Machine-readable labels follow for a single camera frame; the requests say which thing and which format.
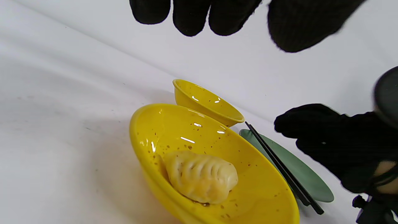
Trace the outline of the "person's left hand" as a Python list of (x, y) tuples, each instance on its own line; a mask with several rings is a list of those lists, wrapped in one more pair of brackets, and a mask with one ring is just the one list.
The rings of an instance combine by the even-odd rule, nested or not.
[[(185, 36), (199, 34), (208, 22), (219, 36), (241, 30), (259, 7), (260, 0), (131, 0), (136, 21), (145, 25), (163, 22), (170, 9), (173, 23)], [(276, 46), (287, 53), (313, 47), (337, 33), (363, 0), (272, 0), (267, 27)]]

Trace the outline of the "person's right hand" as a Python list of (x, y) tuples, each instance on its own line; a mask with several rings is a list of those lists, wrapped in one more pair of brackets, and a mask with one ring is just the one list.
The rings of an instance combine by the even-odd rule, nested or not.
[(376, 113), (350, 117), (308, 104), (277, 116), (274, 128), (352, 193), (397, 194), (397, 129)]

